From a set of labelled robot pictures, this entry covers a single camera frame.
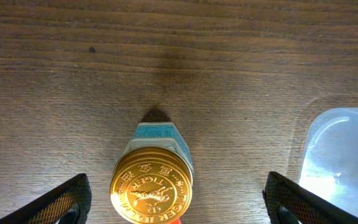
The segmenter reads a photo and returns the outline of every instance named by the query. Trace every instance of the blue label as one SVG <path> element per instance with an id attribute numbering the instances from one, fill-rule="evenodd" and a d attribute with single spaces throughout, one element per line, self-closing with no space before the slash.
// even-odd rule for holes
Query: blue label
<path id="1" fill-rule="evenodd" d="M 134 139 L 137 138 L 173 138 L 182 148 L 182 151 L 191 164 L 193 164 L 189 147 L 186 145 L 185 140 L 183 140 L 177 128 L 172 124 L 138 126 L 134 134 Z"/>

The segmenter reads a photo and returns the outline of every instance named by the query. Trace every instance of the wooden table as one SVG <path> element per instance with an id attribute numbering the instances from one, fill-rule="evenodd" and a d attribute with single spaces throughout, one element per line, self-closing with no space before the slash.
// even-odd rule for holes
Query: wooden table
<path id="1" fill-rule="evenodd" d="M 268 172 L 358 106 L 358 0 L 0 0 L 0 218 L 85 172 L 88 222 L 126 223 L 112 169 L 156 105 L 193 156 L 183 223 L 268 223 Z"/>

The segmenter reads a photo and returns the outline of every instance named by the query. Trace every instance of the round gold lid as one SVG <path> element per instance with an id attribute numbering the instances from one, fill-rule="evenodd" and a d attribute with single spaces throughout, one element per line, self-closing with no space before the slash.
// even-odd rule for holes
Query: round gold lid
<path id="1" fill-rule="evenodd" d="M 143 148 L 124 156 L 114 170 L 111 202 L 132 223 L 170 223 L 191 201 L 191 173 L 174 153 Z"/>

